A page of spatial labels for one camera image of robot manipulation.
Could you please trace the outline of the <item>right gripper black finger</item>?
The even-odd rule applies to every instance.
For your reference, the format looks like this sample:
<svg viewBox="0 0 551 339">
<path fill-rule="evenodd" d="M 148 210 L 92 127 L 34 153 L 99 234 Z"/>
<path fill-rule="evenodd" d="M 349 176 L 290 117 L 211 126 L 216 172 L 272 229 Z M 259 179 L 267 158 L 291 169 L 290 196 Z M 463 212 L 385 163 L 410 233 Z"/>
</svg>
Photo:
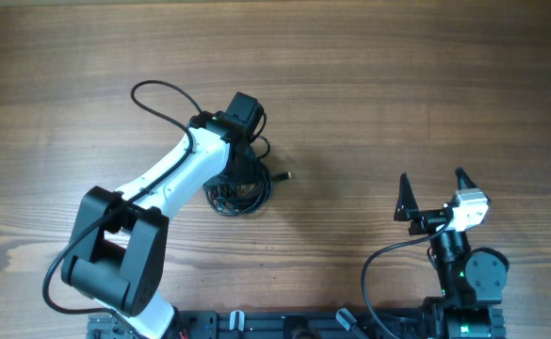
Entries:
<svg viewBox="0 0 551 339">
<path fill-rule="evenodd" d="M 475 189 L 478 186 L 470 179 L 470 177 L 467 175 L 466 171 L 462 167 L 457 167 L 455 169 L 455 175 L 457 178 L 458 183 L 458 189 L 459 190 L 465 190 L 465 189 Z"/>
<path fill-rule="evenodd" d="M 415 200 L 411 183 L 406 172 L 399 178 L 397 205 L 394 213 L 395 221 L 409 221 L 419 217 L 419 208 Z"/>
</svg>

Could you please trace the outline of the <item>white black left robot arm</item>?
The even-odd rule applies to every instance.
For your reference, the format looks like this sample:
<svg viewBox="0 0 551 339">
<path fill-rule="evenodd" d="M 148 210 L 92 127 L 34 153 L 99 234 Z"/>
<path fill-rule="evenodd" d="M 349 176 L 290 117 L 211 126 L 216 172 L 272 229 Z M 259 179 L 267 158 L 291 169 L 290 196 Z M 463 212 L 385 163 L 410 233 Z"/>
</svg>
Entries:
<svg viewBox="0 0 551 339">
<path fill-rule="evenodd" d="M 266 124 L 259 102 L 238 92 L 224 111 L 201 111 L 184 138 L 136 180 L 82 199 L 61 280 L 138 338 L 173 338 L 178 311 L 158 291 L 170 221 L 198 191 L 225 216 L 249 214 L 270 197 L 269 170 L 252 148 Z"/>
</svg>

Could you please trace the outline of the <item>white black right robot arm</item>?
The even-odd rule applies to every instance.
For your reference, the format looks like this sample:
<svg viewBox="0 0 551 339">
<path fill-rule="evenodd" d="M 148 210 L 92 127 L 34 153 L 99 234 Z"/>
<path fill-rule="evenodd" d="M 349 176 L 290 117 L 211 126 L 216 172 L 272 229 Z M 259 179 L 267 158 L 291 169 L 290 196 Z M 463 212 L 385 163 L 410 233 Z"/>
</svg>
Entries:
<svg viewBox="0 0 551 339">
<path fill-rule="evenodd" d="M 467 231 L 479 226 L 490 199 L 469 178 L 455 170 L 458 189 L 440 209 L 421 210 L 408 175 L 399 179 L 394 220 L 409 221 L 410 235 L 429 238 L 429 260 L 437 272 L 441 295 L 427 297 L 419 320 L 423 338 L 498 339 L 507 336 L 502 310 L 510 263 L 491 248 L 472 248 Z"/>
</svg>

